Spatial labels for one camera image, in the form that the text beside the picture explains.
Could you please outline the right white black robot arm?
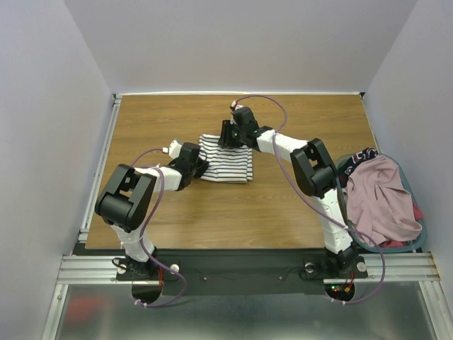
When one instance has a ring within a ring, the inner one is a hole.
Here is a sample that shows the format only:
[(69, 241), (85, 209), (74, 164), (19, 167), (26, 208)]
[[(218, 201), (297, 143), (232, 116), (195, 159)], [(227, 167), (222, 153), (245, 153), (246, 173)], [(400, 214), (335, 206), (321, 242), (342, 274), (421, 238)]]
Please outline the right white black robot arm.
[(295, 179), (291, 186), (302, 193), (305, 203), (320, 216), (327, 271), (333, 276), (342, 276), (350, 270), (357, 250), (338, 202), (337, 169), (320, 139), (298, 140), (266, 125), (260, 126), (249, 107), (233, 103), (231, 118), (222, 121), (219, 145), (245, 146), (272, 154), (284, 175), (291, 180), (282, 165), (282, 160), (289, 162)]

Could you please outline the black white striped tank top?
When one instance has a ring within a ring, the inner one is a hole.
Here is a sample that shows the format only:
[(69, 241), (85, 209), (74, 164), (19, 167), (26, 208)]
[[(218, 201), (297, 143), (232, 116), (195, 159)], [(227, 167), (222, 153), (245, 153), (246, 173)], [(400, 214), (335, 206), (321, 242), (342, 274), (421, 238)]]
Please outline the black white striped tank top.
[(219, 136), (203, 134), (199, 138), (202, 158), (209, 165), (201, 176), (206, 181), (220, 183), (247, 183), (253, 180), (252, 149), (221, 147)]

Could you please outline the pink tank top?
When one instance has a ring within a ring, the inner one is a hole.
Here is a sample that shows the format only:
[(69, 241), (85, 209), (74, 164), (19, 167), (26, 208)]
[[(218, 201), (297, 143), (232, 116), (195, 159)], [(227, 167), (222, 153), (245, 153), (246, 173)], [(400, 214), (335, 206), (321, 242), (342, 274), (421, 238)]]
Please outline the pink tank top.
[(399, 166), (383, 154), (352, 171), (343, 197), (348, 221), (368, 246), (413, 241), (423, 230), (415, 219), (412, 195), (403, 187)]

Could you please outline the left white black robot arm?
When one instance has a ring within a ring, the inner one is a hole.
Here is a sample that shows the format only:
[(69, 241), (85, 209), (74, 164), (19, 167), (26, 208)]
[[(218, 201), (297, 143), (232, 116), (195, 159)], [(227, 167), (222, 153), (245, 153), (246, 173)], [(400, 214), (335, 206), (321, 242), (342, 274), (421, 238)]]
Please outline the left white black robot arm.
[[(151, 152), (167, 154), (164, 166), (138, 167), (138, 161)], [(114, 260), (120, 275), (149, 279), (162, 266), (156, 261), (156, 247), (146, 228), (166, 191), (181, 191), (208, 169), (206, 152), (190, 142), (173, 140), (167, 147), (142, 152), (130, 165), (119, 164), (99, 194), (95, 214), (115, 231), (125, 250), (125, 260)]]

